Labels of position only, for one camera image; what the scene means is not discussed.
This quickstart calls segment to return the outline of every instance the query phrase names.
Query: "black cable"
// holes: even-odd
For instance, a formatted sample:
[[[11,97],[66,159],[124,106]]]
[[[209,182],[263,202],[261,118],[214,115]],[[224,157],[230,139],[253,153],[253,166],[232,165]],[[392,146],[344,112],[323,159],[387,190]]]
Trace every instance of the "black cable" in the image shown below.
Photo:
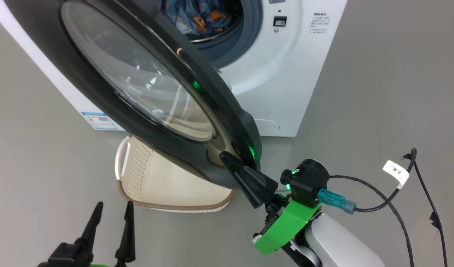
[[[425,191],[426,197],[428,198],[428,201],[430,202],[430,205],[433,208],[433,212],[434,212],[435,219],[436,219],[437,229],[439,230],[439,234],[441,236],[441,246],[443,248],[444,267],[447,267],[446,245],[444,244],[443,226],[441,225],[441,220],[439,219],[439,216],[437,214],[434,203],[431,200],[430,193],[428,193],[428,189],[426,189],[425,182],[423,182],[423,178],[421,177],[420,171],[418,170],[418,165],[416,165],[416,162],[413,165],[415,166],[416,174],[418,175],[418,179],[420,180],[421,186],[423,187],[423,190]]]
[[[408,165],[408,168],[407,168],[407,172],[409,173],[411,171],[411,169],[413,168],[413,164],[415,164],[415,161],[416,161],[416,149],[412,148],[410,154],[407,154],[407,155],[410,155],[410,165]],[[354,208],[354,211],[358,211],[358,212],[378,211],[378,210],[382,209],[383,207],[385,207],[386,205],[388,205],[388,203],[390,203],[392,201],[392,199],[395,198],[395,196],[398,194],[399,191],[400,191],[400,189],[396,188],[395,191],[393,191],[393,193],[390,195],[390,197],[388,197],[388,199],[385,199],[384,203],[381,203],[380,205],[378,205],[374,208]]]
[[[352,181],[357,181],[361,184],[368,186],[368,188],[375,191],[375,193],[377,193],[383,200],[385,200],[385,201],[387,200],[387,197],[382,192],[380,192],[375,186],[367,183],[366,181],[364,181],[362,179],[355,178],[352,176],[345,176],[345,175],[332,175],[332,176],[329,176],[329,178],[344,178],[344,179],[349,179]],[[397,217],[398,222],[400,223],[400,226],[403,229],[403,233],[405,234],[405,239],[406,239],[406,247],[408,249],[408,256],[410,257],[410,266],[415,267],[415,263],[413,262],[413,252],[411,251],[410,237],[408,236],[408,231],[406,230],[405,223],[403,222],[403,219],[401,218],[400,214],[396,210],[395,206],[393,206],[393,204],[391,204],[390,202],[388,202],[387,205],[390,207],[393,214]]]

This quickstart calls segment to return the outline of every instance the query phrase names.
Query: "cable connector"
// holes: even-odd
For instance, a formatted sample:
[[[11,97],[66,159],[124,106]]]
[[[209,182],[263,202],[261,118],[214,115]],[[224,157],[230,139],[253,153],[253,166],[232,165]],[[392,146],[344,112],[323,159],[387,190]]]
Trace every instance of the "cable connector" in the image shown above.
[[[357,203],[348,201],[345,199],[345,197],[324,188],[321,188],[319,190],[319,193],[317,193],[317,198],[320,203],[340,208],[341,210],[351,215],[354,214],[354,208],[357,206]]]

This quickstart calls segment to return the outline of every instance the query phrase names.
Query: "beige laundry basket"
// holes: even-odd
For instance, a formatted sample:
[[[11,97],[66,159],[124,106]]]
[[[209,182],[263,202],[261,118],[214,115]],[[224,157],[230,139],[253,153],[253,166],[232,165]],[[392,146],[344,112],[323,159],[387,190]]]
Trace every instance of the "beige laundry basket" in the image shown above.
[[[132,136],[118,147],[115,176],[127,201],[162,211],[220,211],[234,194],[189,173]]]

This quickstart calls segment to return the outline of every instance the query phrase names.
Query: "green plastic part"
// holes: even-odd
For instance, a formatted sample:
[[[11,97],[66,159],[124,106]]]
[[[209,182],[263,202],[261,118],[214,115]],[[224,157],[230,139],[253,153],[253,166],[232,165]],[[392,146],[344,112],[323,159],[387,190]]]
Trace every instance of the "green plastic part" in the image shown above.
[[[309,208],[296,201],[291,201],[271,227],[255,243],[264,255],[283,247],[311,220],[317,209]]]

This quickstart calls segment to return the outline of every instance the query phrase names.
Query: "floor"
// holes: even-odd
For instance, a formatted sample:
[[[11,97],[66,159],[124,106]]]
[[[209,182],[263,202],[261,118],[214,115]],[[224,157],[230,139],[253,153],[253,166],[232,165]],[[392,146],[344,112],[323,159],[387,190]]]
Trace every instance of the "floor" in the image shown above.
[[[81,234],[96,202],[95,263],[114,265],[125,201],[113,174],[123,132],[93,130],[0,26],[0,266],[36,266]],[[454,0],[349,0],[296,138],[264,138],[263,171],[315,158],[332,174],[369,181],[388,195],[386,160],[418,149],[454,266]],[[351,181],[329,189],[381,202]],[[414,172],[393,201],[410,233],[416,266],[442,266],[430,205]],[[386,266],[408,266],[405,239],[388,208],[336,218]],[[135,208],[137,260],[129,266],[294,266],[250,242],[264,211],[237,194],[215,214]]]

